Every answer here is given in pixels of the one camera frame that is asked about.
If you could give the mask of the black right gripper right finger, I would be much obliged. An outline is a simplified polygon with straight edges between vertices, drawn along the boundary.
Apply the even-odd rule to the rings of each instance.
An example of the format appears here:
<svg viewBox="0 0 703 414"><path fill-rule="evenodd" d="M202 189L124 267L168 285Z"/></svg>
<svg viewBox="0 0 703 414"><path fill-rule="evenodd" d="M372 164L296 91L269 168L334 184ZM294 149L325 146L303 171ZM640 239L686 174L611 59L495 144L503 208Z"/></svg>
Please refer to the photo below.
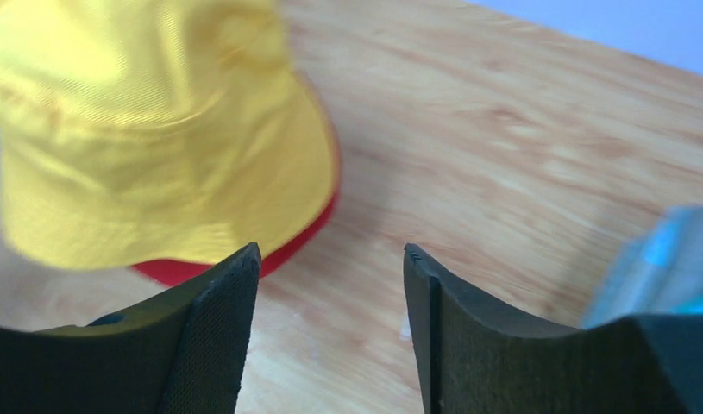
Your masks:
<svg viewBox="0 0 703 414"><path fill-rule="evenodd" d="M494 297L415 244L404 285L428 413L703 413L703 315L580 330Z"/></svg>

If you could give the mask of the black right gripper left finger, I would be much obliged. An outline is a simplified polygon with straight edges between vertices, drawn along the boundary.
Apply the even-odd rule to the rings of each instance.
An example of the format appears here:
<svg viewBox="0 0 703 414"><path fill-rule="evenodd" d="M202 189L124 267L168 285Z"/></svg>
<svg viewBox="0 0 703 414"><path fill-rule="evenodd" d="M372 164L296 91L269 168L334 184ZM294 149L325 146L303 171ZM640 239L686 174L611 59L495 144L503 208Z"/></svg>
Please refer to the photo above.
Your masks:
<svg viewBox="0 0 703 414"><path fill-rule="evenodd" d="M260 275L249 243L85 326L0 327L0 413L232 413Z"/></svg>

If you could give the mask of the yellow bucket hat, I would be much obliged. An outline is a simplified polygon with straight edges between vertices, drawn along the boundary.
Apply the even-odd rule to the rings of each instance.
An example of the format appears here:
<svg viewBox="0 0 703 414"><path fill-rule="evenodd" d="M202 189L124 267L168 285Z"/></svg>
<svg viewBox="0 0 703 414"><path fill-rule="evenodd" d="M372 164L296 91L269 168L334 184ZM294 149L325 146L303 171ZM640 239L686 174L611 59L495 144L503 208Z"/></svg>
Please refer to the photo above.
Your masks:
<svg viewBox="0 0 703 414"><path fill-rule="evenodd" d="M270 254L333 192L274 1L0 1L0 217L50 267Z"/></svg>

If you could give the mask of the red bucket hat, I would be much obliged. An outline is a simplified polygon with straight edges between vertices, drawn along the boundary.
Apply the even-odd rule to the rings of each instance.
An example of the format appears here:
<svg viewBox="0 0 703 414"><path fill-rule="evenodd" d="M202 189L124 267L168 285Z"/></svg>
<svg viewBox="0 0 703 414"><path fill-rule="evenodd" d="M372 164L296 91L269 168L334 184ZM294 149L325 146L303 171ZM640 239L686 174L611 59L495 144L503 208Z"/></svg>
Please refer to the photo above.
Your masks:
<svg viewBox="0 0 703 414"><path fill-rule="evenodd" d="M297 254L317 233L323 229L333 216L337 202L341 196L342 188L342 156L336 127L329 116L322 112L325 123L326 136L329 139L330 147L334 154L335 177L333 181L333 192L317 217L308 224L301 232L287 241L283 246L275 249L269 255L262 255L260 277L264 278L282 267L295 254ZM176 260L151 260L135 264L132 270L138 272L153 281L162 285L173 287L198 276L200 273L211 268L210 264L183 262Z"/></svg>

